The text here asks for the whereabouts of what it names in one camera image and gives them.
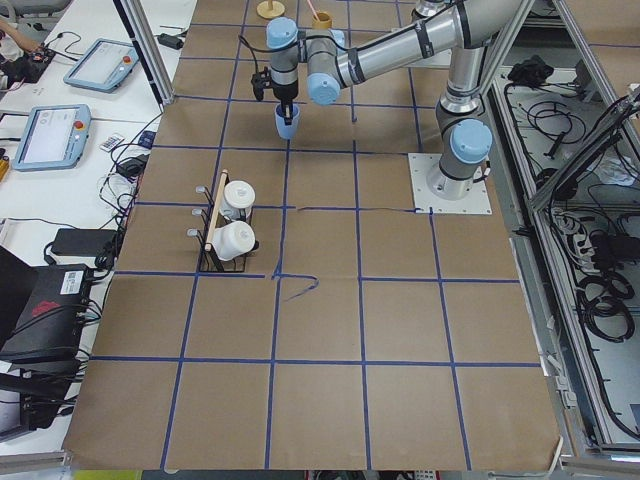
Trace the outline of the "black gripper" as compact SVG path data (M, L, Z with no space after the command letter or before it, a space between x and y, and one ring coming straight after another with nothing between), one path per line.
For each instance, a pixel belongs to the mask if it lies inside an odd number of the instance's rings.
M264 100L264 92L271 89L275 97L284 102L282 104L282 117L286 124L291 123L291 103L299 94L299 82L294 80L289 84L278 83L272 71L264 68L253 73L251 85L254 97L257 101Z

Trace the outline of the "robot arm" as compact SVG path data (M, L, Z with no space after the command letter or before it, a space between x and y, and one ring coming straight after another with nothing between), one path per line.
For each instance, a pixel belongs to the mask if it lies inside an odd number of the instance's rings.
M519 1L420 1L410 24L363 45L346 47L342 32L301 29L287 17L272 19L266 27L265 54L269 64L257 69L251 84L262 100L271 90L278 135L291 139L299 110L298 66L307 67L307 93L318 105L336 102L342 90L443 51L451 61L445 92L436 116L444 151L426 174L429 190L446 200L468 195L474 175L489 155L493 135L474 118L481 104L481 70L487 46L495 34L516 17Z

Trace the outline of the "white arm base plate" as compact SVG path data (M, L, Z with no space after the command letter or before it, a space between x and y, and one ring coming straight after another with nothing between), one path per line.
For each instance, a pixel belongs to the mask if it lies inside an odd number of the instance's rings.
M440 154L409 153L414 210L423 214L491 215L480 166L472 178L452 180L440 169Z

